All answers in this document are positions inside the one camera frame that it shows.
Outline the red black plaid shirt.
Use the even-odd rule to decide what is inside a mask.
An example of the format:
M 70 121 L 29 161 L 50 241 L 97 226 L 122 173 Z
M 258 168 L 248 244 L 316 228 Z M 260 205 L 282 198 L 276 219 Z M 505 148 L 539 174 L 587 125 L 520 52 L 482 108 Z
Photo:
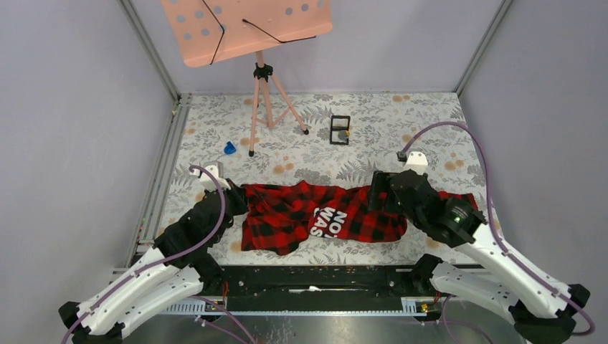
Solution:
M 379 243 L 400 240 L 413 224 L 449 247 L 472 243 L 487 221 L 472 194 L 437 191 L 440 209 L 428 217 L 408 219 L 368 209 L 370 186 L 341 188 L 301 181 L 293 186 L 244 186 L 249 212 L 242 223 L 242 250 L 294 252 L 309 237 Z

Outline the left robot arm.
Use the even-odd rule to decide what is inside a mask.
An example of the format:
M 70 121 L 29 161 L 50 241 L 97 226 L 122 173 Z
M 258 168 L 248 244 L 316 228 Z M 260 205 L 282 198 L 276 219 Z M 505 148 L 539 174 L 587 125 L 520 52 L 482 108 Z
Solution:
M 84 302 L 66 302 L 58 313 L 63 343 L 122 343 L 139 326 L 178 301 L 223 288 L 224 271 L 210 255 L 237 215 L 246 213 L 245 191 L 229 181 L 207 191 L 126 272 Z

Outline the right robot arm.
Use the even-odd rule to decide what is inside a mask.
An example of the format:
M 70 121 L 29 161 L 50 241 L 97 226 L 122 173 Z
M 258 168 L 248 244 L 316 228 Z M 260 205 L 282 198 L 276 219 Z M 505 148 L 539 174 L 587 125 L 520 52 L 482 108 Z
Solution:
M 492 231 L 490 222 L 464 196 L 443 196 L 427 174 L 376 171 L 369 204 L 402 215 L 428 237 L 456 249 L 494 276 L 491 282 L 431 254 L 411 270 L 415 292 L 453 295 L 503 317 L 528 343 L 564 343 L 575 335 L 575 315 L 590 297 L 543 272 Z

